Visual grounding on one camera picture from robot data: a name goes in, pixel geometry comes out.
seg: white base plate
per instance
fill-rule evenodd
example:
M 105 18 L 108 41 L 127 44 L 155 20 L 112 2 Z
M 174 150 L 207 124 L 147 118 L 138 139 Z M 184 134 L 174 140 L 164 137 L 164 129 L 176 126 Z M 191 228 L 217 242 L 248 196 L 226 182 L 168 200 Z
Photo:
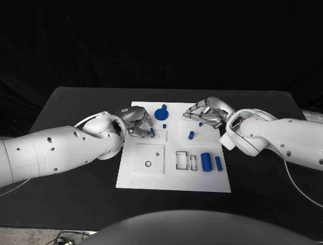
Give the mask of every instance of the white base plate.
M 154 118 L 154 111 L 161 108 L 163 104 L 167 105 L 168 118 L 158 121 Z M 199 127 L 197 121 L 181 118 L 183 112 L 193 104 L 132 102 L 131 105 L 145 108 L 153 119 L 153 129 L 158 136 L 154 139 L 125 136 L 115 187 L 230 192 L 222 146 L 217 141 L 220 138 L 219 130 L 206 124 Z M 141 125 L 141 129 L 150 130 L 147 123 Z M 193 140 L 187 139 L 190 131 L 194 131 Z M 164 164 L 160 163 L 161 155 L 154 155 L 154 151 L 161 146 L 164 146 Z M 142 154 L 140 152 L 141 148 L 147 148 Z M 176 152 L 186 152 L 187 154 L 187 170 L 176 169 Z M 210 154 L 213 168 L 210 172 L 202 171 L 200 154 L 204 152 Z M 197 171 L 190 170 L 190 156 L 196 156 Z M 220 158 L 222 171 L 216 169 L 216 156 Z M 147 159 L 153 159 L 150 167 L 142 165 Z

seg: white cable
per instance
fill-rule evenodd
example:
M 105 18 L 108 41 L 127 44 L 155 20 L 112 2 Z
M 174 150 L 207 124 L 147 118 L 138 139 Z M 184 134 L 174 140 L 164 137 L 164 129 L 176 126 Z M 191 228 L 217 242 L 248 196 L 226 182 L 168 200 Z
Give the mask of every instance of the white cable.
M 284 160 L 284 165 L 285 165 L 285 169 L 287 169 L 287 173 L 288 173 L 288 167 L 287 167 L 287 162 L 285 162 L 285 160 Z M 288 173 L 288 178 L 289 178 L 289 180 L 291 180 L 291 182 L 292 182 L 292 184 L 294 184 L 294 187 L 297 188 L 297 190 L 300 191 L 300 193 L 302 194 L 302 196 L 315 204 L 315 205 L 318 205 L 321 208 L 323 208 L 323 205 L 320 204 L 320 203 L 317 203 L 302 192 L 301 192 L 301 190 L 300 190 L 300 188 L 297 187 L 297 185 L 295 185 L 295 183 L 294 183 L 294 181 L 292 181 L 292 177 L 289 176 L 289 173 Z
M 16 188 L 13 188 L 11 190 L 8 190 L 6 193 L 0 194 L 0 197 L 3 195 L 6 195 L 8 192 L 11 192 L 13 190 L 16 190 L 30 179 L 27 179 Z
M 101 115 L 101 113 L 98 113 L 98 114 L 89 116 L 86 119 L 81 120 L 81 121 L 75 124 L 73 128 L 76 128 L 76 127 L 78 127 L 86 120 L 89 120 L 91 118 L 93 118 L 93 117 L 98 116 L 98 115 Z

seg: blue cylinder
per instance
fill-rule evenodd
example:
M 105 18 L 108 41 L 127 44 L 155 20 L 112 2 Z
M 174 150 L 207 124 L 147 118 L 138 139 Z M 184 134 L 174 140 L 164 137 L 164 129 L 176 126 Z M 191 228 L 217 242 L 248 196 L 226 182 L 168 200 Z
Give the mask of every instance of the blue cylinder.
M 220 159 L 219 159 L 219 157 L 215 157 L 215 163 L 216 163 L 217 171 L 222 171 L 222 165 L 220 165 Z
M 161 109 L 157 109 L 155 112 L 154 112 L 154 117 L 157 120 L 163 121 L 167 119 L 168 117 L 168 112 L 167 112 L 167 106 L 163 105 L 161 106 Z
M 190 131 L 190 133 L 189 133 L 189 139 L 193 139 L 193 136 L 194 136 L 194 132 Z
M 202 160 L 202 170 L 203 172 L 212 171 L 212 162 L 210 162 L 210 155 L 209 153 L 200 154 L 200 160 Z

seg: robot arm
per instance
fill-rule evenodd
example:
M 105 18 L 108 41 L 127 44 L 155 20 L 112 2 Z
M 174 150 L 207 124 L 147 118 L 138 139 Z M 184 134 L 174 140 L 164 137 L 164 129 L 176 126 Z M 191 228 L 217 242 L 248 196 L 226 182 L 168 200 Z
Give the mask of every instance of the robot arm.
M 125 133 L 134 137 L 154 135 L 140 129 L 148 113 L 142 107 L 128 107 L 115 115 L 98 113 L 75 127 L 47 129 L 21 137 L 0 140 L 0 187 L 45 175 L 65 172 L 95 158 L 117 155 Z
M 203 114 L 191 114 L 202 106 Z M 256 156 L 262 149 L 271 149 L 285 161 L 323 170 L 323 123 L 276 119 L 258 109 L 235 111 L 215 97 L 196 103 L 183 116 L 213 128 L 219 128 L 222 121 L 226 123 L 219 142 L 227 150 L 236 146 L 246 155 Z

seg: black table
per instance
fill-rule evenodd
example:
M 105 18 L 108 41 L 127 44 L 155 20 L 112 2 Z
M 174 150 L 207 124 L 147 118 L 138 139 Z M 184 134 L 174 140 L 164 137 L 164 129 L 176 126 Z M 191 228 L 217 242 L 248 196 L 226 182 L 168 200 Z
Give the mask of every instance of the black table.
M 32 132 L 73 126 L 89 115 L 111 113 L 131 101 L 194 103 L 222 98 L 236 109 L 258 108 L 278 118 L 304 119 L 292 96 L 281 91 L 215 91 L 59 87 L 46 103 Z M 117 189 L 121 152 L 105 161 L 32 179 L 0 197 L 0 226 L 99 230 L 144 213 L 199 209 L 253 217 L 323 240 L 323 208 L 298 193 L 279 157 L 263 150 L 249 157 L 223 149 L 232 193 Z M 288 163 L 294 181 L 323 204 L 323 172 Z

